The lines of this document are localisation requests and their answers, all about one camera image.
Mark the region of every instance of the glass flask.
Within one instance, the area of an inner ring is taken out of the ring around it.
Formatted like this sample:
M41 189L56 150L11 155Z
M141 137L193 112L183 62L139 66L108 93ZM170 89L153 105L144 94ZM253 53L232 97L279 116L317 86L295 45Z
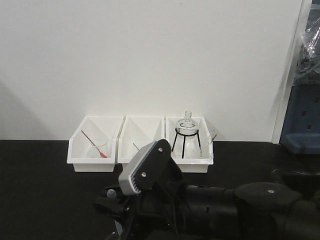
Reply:
M182 135L192 135L196 134L199 130L199 125L196 121L191 118L192 112L186 111L184 113L184 118L176 122L175 128L179 134ZM186 139L193 139L195 136L187 136Z

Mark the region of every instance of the plastic bag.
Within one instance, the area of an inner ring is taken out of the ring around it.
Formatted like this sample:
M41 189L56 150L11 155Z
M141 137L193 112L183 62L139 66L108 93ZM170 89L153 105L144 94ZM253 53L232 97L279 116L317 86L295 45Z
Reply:
M320 84L320 4L312 4L294 85Z

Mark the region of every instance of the flask neck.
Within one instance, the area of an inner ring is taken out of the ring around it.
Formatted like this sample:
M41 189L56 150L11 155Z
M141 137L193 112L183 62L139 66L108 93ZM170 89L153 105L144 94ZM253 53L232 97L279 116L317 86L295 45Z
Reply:
M192 115L192 112L190 112L190 111L184 112L184 120L186 122L191 122L191 115Z

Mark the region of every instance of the black table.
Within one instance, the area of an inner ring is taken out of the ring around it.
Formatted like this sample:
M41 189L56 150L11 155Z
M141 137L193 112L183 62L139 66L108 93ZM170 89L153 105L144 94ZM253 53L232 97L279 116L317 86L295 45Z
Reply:
M68 141L0 141L0 239L103 240L114 221L93 201L122 171L74 172ZM296 156L268 142L215 142L207 174L186 173L189 185L236 188L274 182L274 169L320 171L320 157ZM163 239L157 234L153 239Z

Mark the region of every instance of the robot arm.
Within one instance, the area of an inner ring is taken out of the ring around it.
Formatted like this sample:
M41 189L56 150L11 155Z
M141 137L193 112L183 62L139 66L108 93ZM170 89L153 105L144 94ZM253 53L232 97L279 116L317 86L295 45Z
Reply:
M116 198L98 197L99 213L122 225L121 240L146 239L154 229L177 239L319 240L320 209L285 185L257 182L236 189L187 186L162 139L143 147L119 176Z

